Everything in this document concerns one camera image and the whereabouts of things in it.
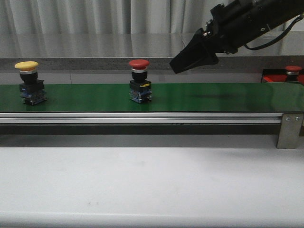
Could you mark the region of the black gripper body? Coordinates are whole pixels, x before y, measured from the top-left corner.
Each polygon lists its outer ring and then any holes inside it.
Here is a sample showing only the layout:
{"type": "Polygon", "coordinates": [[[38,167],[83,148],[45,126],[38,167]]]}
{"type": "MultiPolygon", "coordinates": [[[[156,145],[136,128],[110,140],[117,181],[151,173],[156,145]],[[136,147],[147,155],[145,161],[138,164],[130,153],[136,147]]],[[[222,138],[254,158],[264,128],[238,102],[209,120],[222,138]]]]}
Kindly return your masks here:
{"type": "Polygon", "coordinates": [[[213,53],[236,53],[238,48],[304,11],[302,0],[234,0],[211,9],[211,33],[204,42],[213,53]]]}

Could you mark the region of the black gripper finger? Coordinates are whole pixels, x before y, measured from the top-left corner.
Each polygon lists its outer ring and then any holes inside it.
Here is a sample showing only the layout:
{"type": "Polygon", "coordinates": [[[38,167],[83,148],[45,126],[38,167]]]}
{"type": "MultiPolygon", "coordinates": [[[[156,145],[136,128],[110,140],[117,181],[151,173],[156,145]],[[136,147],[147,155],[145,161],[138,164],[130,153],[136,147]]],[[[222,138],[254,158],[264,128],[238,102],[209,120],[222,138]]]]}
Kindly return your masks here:
{"type": "Polygon", "coordinates": [[[173,58],[173,71],[178,74],[200,66],[215,65],[218,62],[218,57],[208,52],[180,52],[173,58]]]}
{"type": "Polygon", "coordinates": [[[198,29],[188,45],[171,62],[173,71],[186,71],[209,63],[209,52],[204,44],[203,28],[198,29]]]}

